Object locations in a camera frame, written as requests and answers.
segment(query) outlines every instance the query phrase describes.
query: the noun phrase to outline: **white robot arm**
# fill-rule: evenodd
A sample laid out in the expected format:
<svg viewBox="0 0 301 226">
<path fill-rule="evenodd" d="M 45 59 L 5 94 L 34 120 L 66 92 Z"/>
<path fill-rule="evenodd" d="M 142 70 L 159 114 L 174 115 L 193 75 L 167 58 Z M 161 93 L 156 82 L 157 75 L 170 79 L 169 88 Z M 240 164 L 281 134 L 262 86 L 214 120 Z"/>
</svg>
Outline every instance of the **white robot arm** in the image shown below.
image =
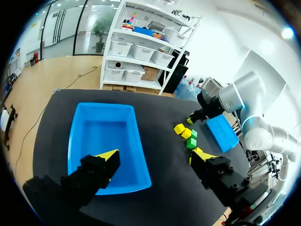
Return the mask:
<svg viewBox="0 0 301 226">
<path fill-rule="evenodd" d="M 286 130 L 268 125 L 262 118 L 265 85 L 254 72 L 243 76 L 219 92 L 219 100 L 226 112 L 241 109 L 243 144 L 247 150 L 264 150 L 283 155 L 283 163 L 276 186 L 278 197 L 285 184 L 288 160 L 295 162 L 301 154 L 301 143 Z"/>
</svg>

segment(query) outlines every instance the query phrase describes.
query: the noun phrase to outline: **wooden floor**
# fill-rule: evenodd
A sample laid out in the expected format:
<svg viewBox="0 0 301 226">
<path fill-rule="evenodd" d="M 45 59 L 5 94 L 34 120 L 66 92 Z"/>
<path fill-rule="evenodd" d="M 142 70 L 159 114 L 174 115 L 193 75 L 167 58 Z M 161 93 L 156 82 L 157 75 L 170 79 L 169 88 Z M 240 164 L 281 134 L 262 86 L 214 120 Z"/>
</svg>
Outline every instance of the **wooden floor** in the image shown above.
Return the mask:
<svg viewBox="0 0 301 226">
<path fill-rule="evenodd" d="M 5 150 L 8 162 L 14 171 L 16 183 L 23 193 L 22 185 L 32 178 L 32 157 L 34 142 L 40 121 L 30 131 L 21 146 L 25 134 L 35 124 L 42 110 L 46 107 L 54 89 L 64 89 L 78 78 L 94 70 L 93 66 L 102 64 L 102 56 L 67 56 L 40 61 L 33 67 L 26 67 L 13 85 L 5 105 L 14 105 L 18 118 L 10 130 L 10 150 Z M 69 89 L 99 89 L 101 67 L 79 78 Z M 158 90 L 138 88 L 138 93 L 157 95 Z M 218 220 L 215 226 L 221 225 Z"/>
</svg>

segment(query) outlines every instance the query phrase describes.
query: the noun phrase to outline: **water bottle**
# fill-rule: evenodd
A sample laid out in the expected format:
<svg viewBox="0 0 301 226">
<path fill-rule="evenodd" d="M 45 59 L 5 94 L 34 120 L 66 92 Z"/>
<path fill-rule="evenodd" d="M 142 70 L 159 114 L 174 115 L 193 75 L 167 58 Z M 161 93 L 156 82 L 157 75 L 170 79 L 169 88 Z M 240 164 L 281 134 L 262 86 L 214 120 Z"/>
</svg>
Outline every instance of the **water bottle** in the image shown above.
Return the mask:
<svg viewBox="0 0 301 226">
<path fill-rule="evenodd" d="M 187 82 L 187 75 L 185 75 L 182 79 L 181 79 L 181 81 L 180 81 L 180 83 L 179 83 L 179 85 L 177 86 L 177 88 L 175 89 L 175 94 L 179 94 L 180 92 L 181 92 L 181 90 L 188 84 L 188 82 Z"/>
<path fill-rule="evenodd" d="M 201 92 L 200 84 L 197 84 L 197 87 L 193 90 L 193 97 L 191 100 L 198 101 L 197 95 Z"/>
<path fill-rule="evenodd" d="M 189 99 L 191 95 L 191 91 L 193 90 L 193 81 L 194 78 L 191 79 L 191 81 L 188 83 L 188 85 L 183 89 L 183 92 L 181 93 L 182 99 Z"/>
</svg>

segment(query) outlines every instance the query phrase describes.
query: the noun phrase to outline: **green block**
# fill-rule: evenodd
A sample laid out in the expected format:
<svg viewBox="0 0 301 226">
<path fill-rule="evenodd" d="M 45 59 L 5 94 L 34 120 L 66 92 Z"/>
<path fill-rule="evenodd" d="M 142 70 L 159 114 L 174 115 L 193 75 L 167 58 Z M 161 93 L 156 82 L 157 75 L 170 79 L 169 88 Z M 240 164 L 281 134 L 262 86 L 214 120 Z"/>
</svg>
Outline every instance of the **green block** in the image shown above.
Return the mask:
<svg viewBox="0 0 301 226">
<path fill-rule="evenodd" d="M 195 149 L 197 147 L 197 140 L 190 137 L 187 140 L 186 147 L 189 148 L 189 149 Z"/>
<path fill-rule="evenodd" d="M 197 136 L 198 136 L 198 132 L 196 132 L 194 129 L 192 129 L 191 130 L 191 137 L 196 139 Z"/>
</svg>

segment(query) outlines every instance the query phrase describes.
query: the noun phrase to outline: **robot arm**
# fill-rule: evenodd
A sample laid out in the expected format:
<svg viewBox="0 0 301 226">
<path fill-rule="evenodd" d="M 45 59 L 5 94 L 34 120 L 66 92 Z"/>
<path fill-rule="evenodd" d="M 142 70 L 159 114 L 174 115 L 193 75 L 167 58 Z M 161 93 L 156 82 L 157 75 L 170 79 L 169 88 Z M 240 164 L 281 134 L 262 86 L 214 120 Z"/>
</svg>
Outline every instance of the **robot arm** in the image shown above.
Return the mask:
<svg viewBox="0 0 301 226">
<path fill-rule="evenodd" d="M 250 72 L 219 92 L 223 109 L 230 113 L 241 109 L 244 146 L 248 150 L 267 150 L 287 155 L 291 161 L 301 150 L 301 143 L 284 129 L 268 125 L 262 119 L 265 85 L 261 77 Z"/>
<path fill-rule="evenodd" d="M 203 121 L 207 118 L 213 118 L 224 111 L 232 113 L 241 109 L 240 119 L 244 148 L 251 151 L 264 150 L 283 155 L 283 163 L 275 188 L 275 200 L 285 184 L 288 160 L 296 161 L 301 153 L 301 143 L 286 130 L 268 125 L 262 119 L 262 101 L 265 92 L 262 78 L 258 74 L 250 72 L 221 90 L 217 97 L 206 101 L 203 96 L 206 95 L 206 92 L 201 92 L 198 95 L 198 101 L 202 109 L 196 110 L 187 121 L 194 123 L 196 120 Z"/>
</svg>

